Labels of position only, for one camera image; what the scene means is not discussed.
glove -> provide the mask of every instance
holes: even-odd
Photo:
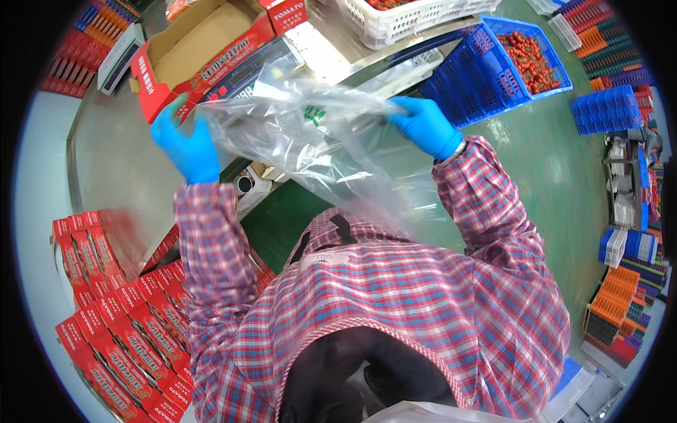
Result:
[[[391,100],[409,114],[392,114],[388,121],[418,148],[438,160],[447,160],[456,152],[463,136],[453,128],[434,100],[414,97],[393,97]]]
[[[188,95],[181,94],[162,109],[150,127],[150,136],[185,177],[188,185],[216,182],[219,180],[221,168],[205,118],[195,116],[192,135],[188,136],[180,131],[181,123],[176,112],[187,97]]]

hand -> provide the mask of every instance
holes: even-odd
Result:
[[[456,152],[463,136],[453,128],[434,100],[414,97],[390,100],[409,114],[392,114],[388,121],[423,152],[438,160],[447,160]]]
[[[191,136],[180,131],[181,123],[176,112],[187,97],[186,94],[181,94],[162,109],[150,127],[150,136],[174,162],[174,166],[189,185],[216,182],[219,180],[221,168],[205,118],[195,116],[195,128]]]

green floor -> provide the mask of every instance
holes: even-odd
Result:
[[[577,350],[583,341],[585,305],[605,270],[596,260],[599,240],[609,221],[600,162],[603,137],[580,136],[569,109],[573,99],[591,93],[592,88],[576,56],[567,53],[546,17],[537,15],[525,0],[504,0],[494,14],[540,25],[574,86],[573,91],[511,110],[462,132],[486,137],[518,185],[527,214],[545,239],[548,266],[571,315],[571,346]],[[408,163],[419,169],[428,160],[421,153]],[[242,225],[252,247],[279,272],[306,224],[327,207],[290,181],[264,200]],[[458,252],[464,248],[452,223],[427,225],[421,239]]]

open cardboard box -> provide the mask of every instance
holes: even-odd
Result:
[[[139,96],[146,122],[152,123],[167,104],[189,92],[177,113],[185,119],[215,83],[272,40],[276,28],[282,32],[293,28],[306,20],[305,12],[303,0],[195,2],[165,31],[146,41],[131,60],[129,83]]]

plaid shirt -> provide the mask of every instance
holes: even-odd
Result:
[[[179,188],[194,406],[202,422],[276,422],[287,373],[314,340],[367,326],[404,342],[447,378],[459,407],[539,414],[562,372],[569,314],[517,187],[482,137],[433,167],[465,255],[398,238],[331,209],[301,261],[255,296],[231,184]],[[340,244],[337,213],[358,244]]]

